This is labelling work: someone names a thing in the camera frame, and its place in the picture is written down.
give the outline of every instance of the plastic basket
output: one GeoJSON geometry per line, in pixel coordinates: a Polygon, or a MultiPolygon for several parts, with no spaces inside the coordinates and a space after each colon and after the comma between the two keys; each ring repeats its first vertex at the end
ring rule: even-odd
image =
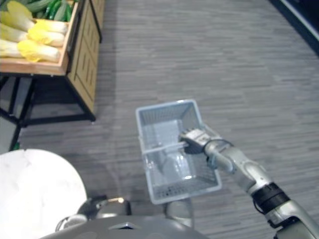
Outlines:
{"type": "Polygon", "coordinates": [[[136,110],[139,139],[151,201],[162,204],[221,189],[217,170],[204,154],[183,152],[179,134],[204,128],[194,100],[141,107],[136,110]]]}

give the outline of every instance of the produce crate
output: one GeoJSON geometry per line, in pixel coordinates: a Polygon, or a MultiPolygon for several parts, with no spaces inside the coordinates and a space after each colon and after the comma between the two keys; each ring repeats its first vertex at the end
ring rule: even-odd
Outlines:
{"type": "Polygon", "coordinates": [[[100,29],[103,28],[103,13],[104,13],[105,0],[92,0],[92,5],[96,15],[96,19],[99,23],[100,29]]]}
{"type": "Polygon", "coordinates": [[[100,38],[89,1],[84,4],[68,78],[93,112],[100,38]]]}
{"type": "Polygon", "coordinates": [[[78,17],[79,3],[75,3],[72,11],[71,20],[68,24],[68,31],[65,35],[64,44],[59,47],[60,59],[57,63],[40,61],[40,62],[29,62],[26,59],[18,58],[1,58],[0,59],[0,72],[16,72],[16,73],[30,73],[30,74],[41,74],[41,75],[66,75],[67,67],[69,64],[69,55],[67,48],[69,41],[72,40],[71,35],[73,27],[76,24],[78,17]]]}

